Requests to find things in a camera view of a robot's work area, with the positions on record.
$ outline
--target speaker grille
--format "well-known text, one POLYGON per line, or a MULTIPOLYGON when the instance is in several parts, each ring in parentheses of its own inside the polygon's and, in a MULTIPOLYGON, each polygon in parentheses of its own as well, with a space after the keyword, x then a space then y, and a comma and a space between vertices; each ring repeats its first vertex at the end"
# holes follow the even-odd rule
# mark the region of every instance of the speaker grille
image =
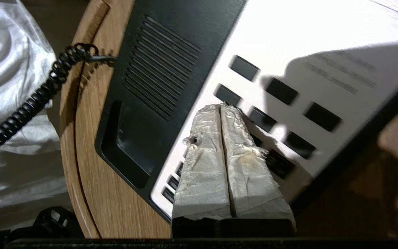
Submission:
POLYGON ((199 58, 199 48, 147 16, 139 29, 123 85, 169 120, 199 58))

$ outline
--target white fabric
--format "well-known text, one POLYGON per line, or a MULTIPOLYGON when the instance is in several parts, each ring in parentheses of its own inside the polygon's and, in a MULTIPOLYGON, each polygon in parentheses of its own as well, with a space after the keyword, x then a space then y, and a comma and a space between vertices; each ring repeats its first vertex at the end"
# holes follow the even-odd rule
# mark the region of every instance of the white fabric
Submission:
MULTIPOLYGON (((22 3, 0 0, 0 123, 43 83, 54 60, 22 3)), ((45 110, 0 148, 0 229, 31 225, 41 209, 68 203, 59 148, 45 110)))

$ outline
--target wood grain surface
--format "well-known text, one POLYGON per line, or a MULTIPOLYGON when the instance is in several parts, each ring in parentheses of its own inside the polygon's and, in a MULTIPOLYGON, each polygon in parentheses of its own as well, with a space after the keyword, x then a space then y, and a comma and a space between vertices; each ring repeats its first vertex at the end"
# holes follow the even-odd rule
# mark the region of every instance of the wood grain surface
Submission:
MULTIPOLYGON (((92 0, 74 43, 117 55, 132 6, 92 0)), ((78 65, 62 90, 61 149, 73 208, 87 238, 168 238, 169 224, 96 154, 112 72, 105 64, 78 65)), ((296 221, 303 237, 398 237, 398 116, 296 221)))

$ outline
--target coiled phone cord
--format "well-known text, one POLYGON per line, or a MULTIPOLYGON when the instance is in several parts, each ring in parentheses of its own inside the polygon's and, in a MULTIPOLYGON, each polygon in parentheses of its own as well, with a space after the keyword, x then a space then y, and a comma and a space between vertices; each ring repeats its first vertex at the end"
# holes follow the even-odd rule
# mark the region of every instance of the coiled phone cord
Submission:
POLYGON ((0 125, 0 146, 14 136, 23 126, 25 126, 34 116, 40 112, 44 106, 61 90, 62 85, 67 81, 68 73, 78 62, 112 62, 116 58, 112 56, 98 55, 99 50, 93 44, 76 44, 67 47, 60 53, 49 77, 16 112, 7 118, 0 125))

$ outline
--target telephone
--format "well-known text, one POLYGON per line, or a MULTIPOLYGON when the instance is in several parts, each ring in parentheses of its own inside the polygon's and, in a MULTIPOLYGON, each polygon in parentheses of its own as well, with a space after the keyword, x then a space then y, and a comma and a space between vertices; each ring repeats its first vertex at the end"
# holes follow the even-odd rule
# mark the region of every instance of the telephone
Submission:
MULTIPOLYGON (((398 12, 373 1, 136 0, 104 104, 97 153, 171 219, 194 114, 246 115, 293 211, 398 113, 398 12)), ((0 145, 60 89, 93 45, 61 54, 0 126, 0 145)))

